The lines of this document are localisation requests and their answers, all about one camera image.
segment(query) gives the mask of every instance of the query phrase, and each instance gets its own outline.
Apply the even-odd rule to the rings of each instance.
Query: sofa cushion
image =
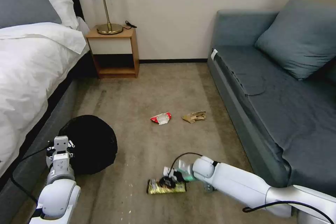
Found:
[[[297,81],[253,47],[216,49],[215,60],[244,90],[244,111],[266,130],[261,133],[275,158],[281,154],[290,165],[289,183],[336,196],[336,173],[330,172],[336,163],[336,86],[321,75]]]
[[[305,79],[336,56],[335,38],[335,7],[289,0],[255,46]]]

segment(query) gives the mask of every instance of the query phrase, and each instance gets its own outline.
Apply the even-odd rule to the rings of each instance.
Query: nightstand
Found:
[[[94,27],[86,35],[98,77],[136,78],[139,72],[137,34],[134,28],[102,35]]]

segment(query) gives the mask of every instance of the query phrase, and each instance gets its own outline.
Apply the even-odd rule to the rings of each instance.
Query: white bedsheet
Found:
[[[62,25],[0,29],[0,176],[46,112],[49,96],[87,51],[82,32]]]

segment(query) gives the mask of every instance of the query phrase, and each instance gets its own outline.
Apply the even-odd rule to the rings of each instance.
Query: brass lamp base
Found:
[[[103,35],[112,35],[122,32],[123,27],[120,24],[101,24],[97,26],[97,32]]]

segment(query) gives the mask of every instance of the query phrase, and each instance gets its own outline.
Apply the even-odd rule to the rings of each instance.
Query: sofa seat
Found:
[[[253,46],[218,46],[214,60],[288,168],[288,185],[336,196],[336,87],[319,78],[298,81]]]

